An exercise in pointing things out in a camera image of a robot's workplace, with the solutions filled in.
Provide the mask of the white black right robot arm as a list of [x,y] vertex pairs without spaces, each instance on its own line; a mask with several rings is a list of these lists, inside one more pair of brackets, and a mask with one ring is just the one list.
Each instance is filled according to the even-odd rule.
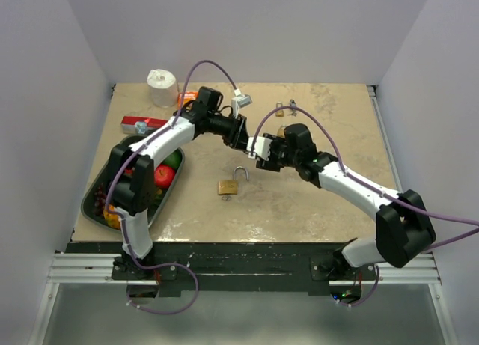
[[287,126],[283,136],[252,137],[247,151],[258,168],[294,168],[304,181],[340,196],[374,220],[374,236],[353,239],[335,251],[332,266],[341,279],[349,280],[361,266],[373,263],[402,268],[436,241],[417,192],[400,193],[351,171],[337,156],[318,151],[304,124]]

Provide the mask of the keys with grey fob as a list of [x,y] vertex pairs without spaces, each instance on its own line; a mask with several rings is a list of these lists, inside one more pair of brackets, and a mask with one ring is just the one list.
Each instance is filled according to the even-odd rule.
[[297,112],[297,104],[295,102],[294,99],[290,99],[289,101],[289,106],[290,106],[290,112],[289,112],[289,116],[292,116],[292,117],[295,117],[297,116],[298,112]]

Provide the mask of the small long-shackle brass padlock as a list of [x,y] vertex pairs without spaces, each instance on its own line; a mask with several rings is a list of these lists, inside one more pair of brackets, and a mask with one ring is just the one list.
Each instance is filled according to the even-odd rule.
[[275,105],[275,116],[276,117],[283,117],[284,116],[284,110],[282,108],[283,104],[281,102],[276,103]]

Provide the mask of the large brass padlock shackle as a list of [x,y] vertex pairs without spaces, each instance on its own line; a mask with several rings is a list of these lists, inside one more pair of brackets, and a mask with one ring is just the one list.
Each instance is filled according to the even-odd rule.
[[221,196],[226,195],[236,195],[238,193],[239,183],[237,179],[237,173],[239,171],[243,171],[245,178],[249,181],[249,172],[248,169],[243,166],[237,166],[232,172],[231,179],[228,180],[220,180],[218,182],[217,193]]

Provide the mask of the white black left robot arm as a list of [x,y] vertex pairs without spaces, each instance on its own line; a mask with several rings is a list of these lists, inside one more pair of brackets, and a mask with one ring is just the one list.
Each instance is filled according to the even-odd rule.
[[219,135],[227,146],[246,151],[246,118],[240,109],[252,103],[240,89],[234,91],[229,115],[220,112],[221,92],[201,87],[195,99],[184,103],[157,131],[130,146],[115,146],[107,162],[111,178],[105,210],[120,219],[123,250],[131,257],[129,271],[138,279],[149,278],[155,261],[147,210],[156,197],[155,170],[178,148],[204,133]]

